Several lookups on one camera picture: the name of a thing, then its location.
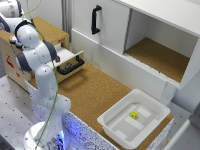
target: cabinet handle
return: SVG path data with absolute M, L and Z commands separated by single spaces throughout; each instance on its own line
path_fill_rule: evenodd
M 58 66 L 57 71 L 62 75 L 67 75 L 85 63 L 81 58 L 79 58 L 79 56 L 76 56 L 76 60 L 78 61 L 78 63 L 73 65 L 72 67 L 69 67 L 69 68 L 63 70 L 60 68 L 60 66 Z
M 96 8 L 93 9 L 92 11 L 92 34 L 99 33 L 100 30 L 96 28 L 96 21 L 97 21 L 97 11 L 102 10 L 101 6 L 96 6 Z

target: open drawer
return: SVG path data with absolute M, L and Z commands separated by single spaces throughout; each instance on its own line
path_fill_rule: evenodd
M 57 55 L 60 57 L 60 62 L 54 60 L 56 75 L 58 83 L 78 72 L 83 68 L 83 51 L 73 54 L 69 50 L 56 46 Z M 52 69 L 54 66 L 52 62 L 47 63 Z

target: white sink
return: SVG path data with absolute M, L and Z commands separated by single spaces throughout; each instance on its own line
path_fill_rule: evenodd
M 130 117 L 132 111 L 138 117 Z M 137 148 L 170 113 L 170 109 L 144 92 L 134 89 L 97 120 L 105 133 L 126 149 Z

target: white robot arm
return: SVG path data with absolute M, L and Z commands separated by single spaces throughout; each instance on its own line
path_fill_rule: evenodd
M 47 108 L 46 130 L 43 133 L 39 147 L 48 147 L 48 143 L 61 133 L 62 114 L 70 110 L 71 101 L 65 96 L 57 95 L 58 86 L 55 74 L 52 68 L 46 65 L 46 63 L 53 61 L 57 56 L 54 46 L 45 40 L 41 41 L 39 39 L 37 30 L 32 27 L 34 25 L 27 19 L 22 21 L 21 12 L 21 5 L 17 0 L 0 2 L 0 26 L 3 30 L 15 34 L 17 39 L 23 44 L 23 51 L 18 53 L 16 57 L 19 68 L 26 72 L 33 71 L 35 74 L 38 89 L 31 99 L 37 105 Z M 35 140 L 40 139 L 44 128 L 45 125 L 38 132 L 37 136 L 34 137 Z

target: cork surface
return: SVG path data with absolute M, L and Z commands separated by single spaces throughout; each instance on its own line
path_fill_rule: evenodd
M 125 53 L 178 82 L 181 82 L 190 60 L 149 38 L 144 38 Z
M 33 22 L 37 27 L 37 29 L 43 34 L 45 40 L 48 42 L 53 43 L 54 41 L 57 41 L 58 39 L 64 36 L 68 36 L 66 32 L 62 31 L 61 29 L 57 28 L 56 26 L 50 24 L 49 22 L 45 21 L 40 17 L 33 18 Z M 13 34 L 11 33 L 6 33 L 6 34 L 2 30 L 0 31 L 0 37 L 9 42 L 9 38 Z
M 36 87 L 35 79 L 29 82 Z M 70 111 L 72 113 L 120 150 L 123 150 L 123 148 L 104 133 L 102 126 L 97 122 L 97 118 L 129 92 L 131 92 L 131 89 L 87 62 L 83 65 L 82 70 L 59 83 L 58 89 L 59 94 L 71 99 L 72 108 Z M 172 119 L 173 115 L 166 117 L 137 150 L 146 149 Z

